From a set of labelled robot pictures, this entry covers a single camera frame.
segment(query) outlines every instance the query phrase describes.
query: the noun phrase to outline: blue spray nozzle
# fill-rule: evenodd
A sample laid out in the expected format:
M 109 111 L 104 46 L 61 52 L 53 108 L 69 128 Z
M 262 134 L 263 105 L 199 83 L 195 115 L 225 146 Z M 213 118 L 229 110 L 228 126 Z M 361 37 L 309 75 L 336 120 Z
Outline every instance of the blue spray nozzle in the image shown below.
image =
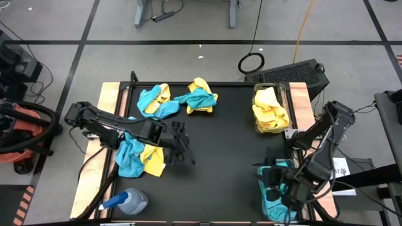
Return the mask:
M 124 191 L 124 192 L 112 197 L 108 201 L 102 203 L 99 206 L 99 210 L 116 207 L 118 204 L 124 203 L 124 201 L 126 201 L 127 198 L 128 198 L 128 193 Z

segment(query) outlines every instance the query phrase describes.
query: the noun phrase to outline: black floor stripe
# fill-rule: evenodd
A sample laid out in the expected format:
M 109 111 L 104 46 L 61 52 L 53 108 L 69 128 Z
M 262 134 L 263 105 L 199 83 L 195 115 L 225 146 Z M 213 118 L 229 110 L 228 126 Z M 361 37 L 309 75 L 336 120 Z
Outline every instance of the black floor stripe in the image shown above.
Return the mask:
M 81 45 L 82 40 L 13 40 L 18 45 Z M 251 45 L 252 40 L 85 40 L 85 45 Z M 296 40 L 256 40 L 256 45 L 295 45 Z M 402 41 L 304 40 L 300 45 L 402 45 Z
M 74 76 L 75 76 L 75 71 L 77 70 L 78 64 L 81 59 L 82 52 L 84 50 L 85 41 L 88 38 L 90 27 L 92 26 L 92 23 L 94 22 L 94 18 L 95 18 L 95 14 L 96 14 L 96 11 L 97 11 L 97 8 L 99 5 L 99 1 L 100 0 L 94 1 L 94 5 L 92 6 L 87 24 L 85 25 L 85 29 L 84 29 L 84 32 L 81 37 L 80 45 L 78 46 L 77 52 L 75 53 L 73 62 L 71 64 L 71 68 L 68 73 L 68 77 L 65 81 L 64 88 L 63 88 L 62 94 L 60 96 L 60 100 L 58 101 L 57 108 L 56 108 L 56 112 L 59 114 L 62 113 L 64 105 L 65 105 L 65 101 L 67 100 L 68 92 L 70 91 L 71 84 L 72 84 Z
M 65 104 L 65 101 L 67 99 L 68 91 L 70 90 L 70 87 L 71 87 L 71 84 L 72 84 L 72 81 L 73 81 L 73 78 L 74 78 L 74 75 L 75 75 L 75 71 L 76 71 L 76 69 L 78 67 L 78 63 L 80 61 L 80 57 L 81 57 L 82 51 L 83 51 L 84 46 L 85 46 L 85 40 L 88 38 L 90 27 L 92 25 L 92 22 L 94 21 L 95 13 L 96 13 L 96 10 L 98 8 L 99 1 L 100 0 L 95 0 L 94 1 L 94 5 L 92 6 L 91 12 L 89 14 L 87 24 L 85 26 L 84 32 L 83 32 L 82 37 L 81 37 L 81 41 L 80 41 L 80 43 L 78 43 L 79 47 L 77 48 L 77 52 L 75 53 L 75 56 L 74 56 L 70 71 L 68 73 L 68 77 L 66 79 L 62 94 L 60 96 L 60 100 L 58 101 L 56 113 L 59 113 L 60 115 L 61 115 L 62 110 L 64 108 L 64 104 Z M 29 43 L 29 44 L 38 45 L 38 42 L 42 43 L 42 41 L 32 41 L 32 42 L 37 42 L 37 43 L 36 44 L 35 43 Z M 62 44 L 60 44 L 60 42 L 64 42 L 64 41 L 55 41 L 55 42 L 58 42 L 58 44 L 42 44 L 42 45 L 62 45 Z M 52 140 L 53 139 L 47 139 L 45 141 L 45 147 L 46 148 L 50 148 L 50 144 L 52 143 Z M 30 185 L 33 185 L 35 188 L 38 185 L 38 182 L 39 182 L 39 179 L 40 179 L 40 176 L 41 176 L 41 173 L 42 173 L 42 169 L 43 169 L 43 167 L 45 165 L 45 161 L 46 161 L 46 156 L 41 155 L 39 157 L 38 162 L 36 163 L 36 166 L 35 166 L 35 169 L 34 169 L 34 172 L 33 172 L 33 176 L 32 176 L 31 181 L 30 181 Z
M 381 27 L 381 25 L 379 24 L 379 21 L 377 19 L 376 14 L 374 13 L 374 10 L 371 7 L 371 4 L 369 2 L 369 0 L 363 0 L 364 4 L 366 5 L 367 11 L 369 12 L 369 15 L 371 17 L 372 22 L 374 23 L 374 26 L 376 27 L 376 30 L 378 32 L 379 37 L 381 38 L 381 41 L 383 41 L 384 43 L 387 43 L 384 45 L 385 50 L 387 51 L 388 57 L 391 60 L 391 63 L 395 69 L 396 74 L 398 75 L 399 80 L 402 82 L 402 68 L 398 63 L 398 59 L 396 59 L 396 56 L 394 54 L 394 51 L 391 48 L 390 44 L 392 42 L 387 40 L 387 37 L 384 33 L 383 28 Z

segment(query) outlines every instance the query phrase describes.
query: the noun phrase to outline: crumpled towel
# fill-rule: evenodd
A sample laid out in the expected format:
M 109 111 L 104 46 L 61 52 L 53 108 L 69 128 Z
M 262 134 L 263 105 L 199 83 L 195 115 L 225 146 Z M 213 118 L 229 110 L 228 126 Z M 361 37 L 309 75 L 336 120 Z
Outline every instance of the crumpled towel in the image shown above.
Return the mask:
M 209 89 L 207 82 L 202 78 L 195 78 L 188 88 L 190 93 L 175 97 L 179 103 L 187 103 L 187 114 L 191 114 L 194 110 L 206 111 L 211 113 L 212 107 L 216 105 L 218 94 L 213 94 Z
M 288 113 L 276 100 L 273 87 L 257 91 L 253 111 L 260 132 L 268 132 L 267 129 L 286 128 L 289 124 Z
M 163 148 L 147 144 L 139 158 L 145 164 L 145 172 L 157 177 L 162 175 L 166 166 L 163 162 Z
M 116 154 L 116 163 L 119 167 L 119 176 L 137 178 L 145 171 L 155 176 L 161 176 L 165 164 L 163 162 L 163 148 L 154 147 L 139 142 L 124 133 L 125 140 L 121 141 Z
M 288 167 L 286 163 L 277 163 L 278 166 L 284 166 Z M 262 166 L 258 168 L 258 175 L 263 174 L 263 169 L 265 168 L 270 168 L 270 166 Z M 288 208 L 282 204 L 282 197 L 278 198 L 275 201 L 268 201 L 266 196 L 272 188 L 267 188 L 265 187 L 264 183 L 261 180 L 258 180 L 259 187 L 261 189 L 261 193 L 263 194 L 263 214 L 266 218 L 269 220 L 272 220 L 274 222 L 287 222 L 289 220 L 294 220 L 296 217 L 297 212 L 296 211 L 290 211 L 290 216 L 288 213 Z M 284 194 L 288 187 L 285 184 L 280 184 L 280 192 L 281 194 Z
M 160 119 L 178 112 L 178 101 L 170 101 L 169 85 L 163 83 L 155 85 L 152 90 L 141 91 L 137 107 L 144 117 L 158 117 Z
M 137 178 L 144 171 L 144 163 L 141 162 L 139 155 L 144 151 L 145 144 L 131 137 L 127 132 L 124 133 L 125 140 L 120 142 L 119 150 L 116 154 L 116 163 L 119 167 L 119 176 L 126 178 Z

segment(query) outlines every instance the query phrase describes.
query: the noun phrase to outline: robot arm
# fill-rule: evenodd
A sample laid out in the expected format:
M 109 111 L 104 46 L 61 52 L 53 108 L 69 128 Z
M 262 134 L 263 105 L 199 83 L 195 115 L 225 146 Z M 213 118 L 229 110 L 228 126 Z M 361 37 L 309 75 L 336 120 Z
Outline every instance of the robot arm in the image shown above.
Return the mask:
M 105 148 L 118 149 L 124 139 L 118 131 L 127 132 L 142 143 L 164 148 L 167 162 L 183 161 L 186 153 L 195 164 L 182 122 L 173 122 L 170 128 L 163 121 L 151 118 L 130 120 L 99 110 L 89 102 L 72 104 L 65 116 L 65 122 L 98 135 L 100 145 Z
M 336 101 L 328 102 L 320 120 L 306 132 L 296 134 L 290 141 L 291 147 L 309 150 L 313 141 L 323 134 L 315 153 L 307 156 L 297 169 L 277 167 L 274 163 L 266 175 L 259 177 L 267 187 L 275 188 L 276 191 L 279 191 L 277 188 L 281 184 L 287 187 L 283 195 L 278 192 L 270 194 L 269 201 L 281 196 L 282 204 L 290 210 L 299 210 L 304 203 L 313 201 L 313 195 L 329 182 L 334 171 L 332 155 L 336 145 L 354 122 L 352 109 Z

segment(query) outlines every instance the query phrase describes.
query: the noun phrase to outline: blue and yellow towel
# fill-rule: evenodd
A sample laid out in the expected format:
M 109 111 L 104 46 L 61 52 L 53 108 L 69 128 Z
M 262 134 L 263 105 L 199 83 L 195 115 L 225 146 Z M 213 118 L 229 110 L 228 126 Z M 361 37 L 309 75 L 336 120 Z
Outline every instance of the blue and yellow towel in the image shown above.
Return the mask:
M 160 119 L 178 112 L 178 101 L 170 101 L 169 85 L 163 83 L 155 85 L 152 90 L 141 91 L 137 107 L 144 117 L 158 117 Z
M 163 149 L 139 142 L 126 132 L 124 137 L 116 154 L 116 163 L 120 166 L 119 176 L 137 178 L 144 171 L 161 176 L 165 168 Z
M 191 114 L 194 110 L 201 110 L 211 113 L 212 107 L 216 105 L 218 94 L 213 94 L 209 89 L 207 82 L 202 78 L 195 78 L 188 88 L 190 93 L 175 97 L 174 100 L 179 103 L 187 103 L 187 114 Z

